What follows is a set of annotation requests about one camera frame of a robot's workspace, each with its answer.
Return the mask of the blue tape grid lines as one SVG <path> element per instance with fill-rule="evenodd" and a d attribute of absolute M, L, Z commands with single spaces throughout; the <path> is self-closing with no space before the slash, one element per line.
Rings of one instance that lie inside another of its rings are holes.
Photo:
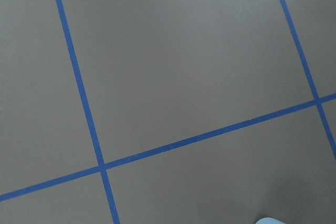
<path fill-rule="evenodd" d="M 1 0 L 1 223 L 335 223 L 335 0 Z"/>

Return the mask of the light blue plastic cup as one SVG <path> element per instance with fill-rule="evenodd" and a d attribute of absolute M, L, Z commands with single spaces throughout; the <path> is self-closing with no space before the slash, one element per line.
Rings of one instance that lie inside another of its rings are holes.
<path fill-rule="evenodd" d="M 275 218 L 264 217 L 256 221 L 255 224 L 285 224 L 285 223 Z"/>

